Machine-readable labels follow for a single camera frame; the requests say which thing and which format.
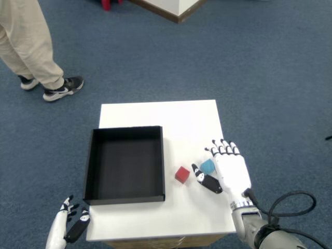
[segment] white table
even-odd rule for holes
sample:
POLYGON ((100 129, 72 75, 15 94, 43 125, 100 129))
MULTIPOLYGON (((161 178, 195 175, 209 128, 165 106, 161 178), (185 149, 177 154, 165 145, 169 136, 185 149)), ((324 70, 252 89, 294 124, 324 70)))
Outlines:
POLYGON ((162 126, 164 202, 94 205, 87 241, 116 241, 235 232, 225 194, 196 182, 191 164, 211 158, 204 148, 222 138, 215 100, 103 104, 99 128, 162 126), (190 171, 185 184, 174 178, 190 171))

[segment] black sneaker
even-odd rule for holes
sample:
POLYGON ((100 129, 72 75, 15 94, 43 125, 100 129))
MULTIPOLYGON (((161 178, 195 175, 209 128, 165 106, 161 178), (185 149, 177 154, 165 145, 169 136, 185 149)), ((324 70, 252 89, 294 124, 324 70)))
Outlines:
POLYGON ((66 78, 64 79, 62 87, 55 90, 45 89, 43 98, 46 101, 54 101, 63 98, 66 95, 73 95, 82 88, 83 83, 84 80, 80 76, 66 78))
POLYGON ((19 78, 21 79, 21 88, 25 91, 32 90, 35 86, 39 84, 38 80, 36 80, 35 78, 26 79, 21 75, 19 75, 19 78))

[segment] red cube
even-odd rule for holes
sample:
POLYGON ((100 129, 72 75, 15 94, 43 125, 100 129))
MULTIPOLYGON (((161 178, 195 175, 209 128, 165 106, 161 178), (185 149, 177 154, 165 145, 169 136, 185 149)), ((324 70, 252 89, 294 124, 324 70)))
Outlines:
POLYGON ((177 179, 181 183, 185 183, 185 181, 189 177, 189 174, 190 174, 189 170, 181 166, 179 170, 175 173, 175 179, 177 179))

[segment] person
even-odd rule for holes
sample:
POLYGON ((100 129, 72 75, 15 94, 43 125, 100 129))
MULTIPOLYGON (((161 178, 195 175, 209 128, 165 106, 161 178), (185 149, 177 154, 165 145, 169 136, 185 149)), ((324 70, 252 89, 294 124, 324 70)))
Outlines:
POLYGON ((43 98, 55 101, 80 90, 80 76, 63 78, 53 61, 50 32, 38 0, 0 0, 0 58, 21 79, 21 88, 41 83, 43 98))

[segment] black box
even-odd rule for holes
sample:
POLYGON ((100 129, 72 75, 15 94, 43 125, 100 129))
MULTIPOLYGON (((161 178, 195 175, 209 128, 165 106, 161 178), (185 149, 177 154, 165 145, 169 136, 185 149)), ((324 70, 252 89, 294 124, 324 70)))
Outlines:
POLYGON ((92 130, 84 201, 89 205, 165 200, 162 127, 92 130))

